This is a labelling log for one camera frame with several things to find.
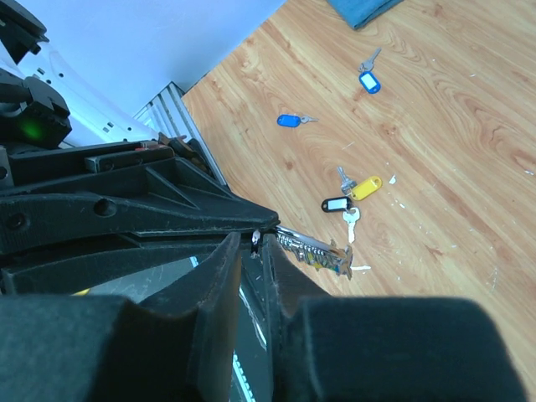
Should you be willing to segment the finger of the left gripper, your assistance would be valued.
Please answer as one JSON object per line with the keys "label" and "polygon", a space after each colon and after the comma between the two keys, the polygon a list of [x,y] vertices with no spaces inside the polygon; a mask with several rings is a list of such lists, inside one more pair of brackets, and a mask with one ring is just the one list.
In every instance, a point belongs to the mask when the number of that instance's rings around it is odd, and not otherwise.
{"label": "finger of the left gripper", "polygon": [[212,252],[221,233],[145,231],[68,239],[51,233],[1,239],[1,293],[73,294],[147,268]]}
{"label": "finger of the left gripper", "polygon": [[1,192],[4,255],[101,235],[251,234],[279,223],[179,157]]}

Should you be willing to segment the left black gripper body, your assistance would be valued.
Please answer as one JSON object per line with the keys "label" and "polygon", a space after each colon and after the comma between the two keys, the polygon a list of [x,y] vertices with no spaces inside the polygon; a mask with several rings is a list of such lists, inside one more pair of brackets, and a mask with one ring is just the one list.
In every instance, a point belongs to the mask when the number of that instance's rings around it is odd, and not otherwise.
{"label": "left black gripper body", "polygon": [[1,151],[1,195],[13,194],[24,186],[90,173],[108,173],[123,168],[181,157],[209,173],[199,142],[168,138],[143,142],[116,142],[97,146],[55,150],[10,148]]}

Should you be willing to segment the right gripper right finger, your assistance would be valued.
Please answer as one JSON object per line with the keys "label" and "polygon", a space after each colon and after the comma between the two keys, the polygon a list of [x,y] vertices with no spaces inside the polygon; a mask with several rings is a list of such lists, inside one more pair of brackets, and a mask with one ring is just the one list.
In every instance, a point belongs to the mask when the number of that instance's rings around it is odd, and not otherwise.
{"label": "right gripper right finger", "polygon": [[494,321],[457,297],[328,295],[262,247],[275,401],[525,401]]}

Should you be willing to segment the white tag key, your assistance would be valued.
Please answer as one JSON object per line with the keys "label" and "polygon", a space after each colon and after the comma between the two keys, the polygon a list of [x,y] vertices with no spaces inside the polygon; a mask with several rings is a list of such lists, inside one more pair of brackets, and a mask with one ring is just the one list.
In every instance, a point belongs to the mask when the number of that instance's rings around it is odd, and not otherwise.
{"label": "white tag key", "polygon": [[361,218],[361,212],[358,207],[353,205],[350,197],[343,196],[337,198],[327,198],[321,203],[321,209],[324,213],[340,213],[348,229],[348,242],[352,244],[355,241],[355,225]]}

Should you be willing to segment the large metal keyring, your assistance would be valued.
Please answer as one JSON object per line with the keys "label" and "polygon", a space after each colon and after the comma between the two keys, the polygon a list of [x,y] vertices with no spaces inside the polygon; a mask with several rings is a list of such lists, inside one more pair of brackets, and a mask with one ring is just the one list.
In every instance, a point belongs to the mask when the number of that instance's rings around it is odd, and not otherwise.
{"label": "large metal keyring", "polygon": [[334,240],[327,244],[283,226],[276,226],[271,234],[276,237],[282,249],[292,253],[298,261],[314,267],[317,271],[328,269],[338,276],[352,279],[353,249],[351,245],[340,248]]}

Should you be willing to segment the yellow tag key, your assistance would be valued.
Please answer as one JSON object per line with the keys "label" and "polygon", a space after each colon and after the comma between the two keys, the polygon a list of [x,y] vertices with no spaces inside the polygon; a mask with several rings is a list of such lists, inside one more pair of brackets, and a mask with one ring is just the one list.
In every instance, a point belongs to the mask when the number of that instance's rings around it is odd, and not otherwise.
{"label": "yellow tag key", "polygon": [[378,191],[382,185],[382,179],[378,176],[372,176],[361,183],[351,179],[342,167],[337,167],[339,177],[341,178],[341,190],[345,196],[355,201],[361,201],[371,194]]}

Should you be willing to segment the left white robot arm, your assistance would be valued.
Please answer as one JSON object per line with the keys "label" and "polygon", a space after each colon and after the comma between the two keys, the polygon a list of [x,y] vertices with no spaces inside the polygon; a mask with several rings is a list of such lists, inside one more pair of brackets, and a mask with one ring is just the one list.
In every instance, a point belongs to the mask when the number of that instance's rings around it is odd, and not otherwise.
{"label": "left white robot arm", "polygon": [[2,294],[79,293],[229,234],[255,248],[278,223],[231,192],[176,85],[129,116],[2,2]]}

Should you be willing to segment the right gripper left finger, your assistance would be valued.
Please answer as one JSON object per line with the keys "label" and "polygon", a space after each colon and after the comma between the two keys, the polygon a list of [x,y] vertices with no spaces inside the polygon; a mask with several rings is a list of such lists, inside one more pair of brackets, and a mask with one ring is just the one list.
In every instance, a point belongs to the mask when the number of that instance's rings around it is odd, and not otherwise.
{"label": "right gripper left finger", "polygon": [[225,401],[239,315],[240,236],[135,303],[123,296],[1,300],[4,401]]}

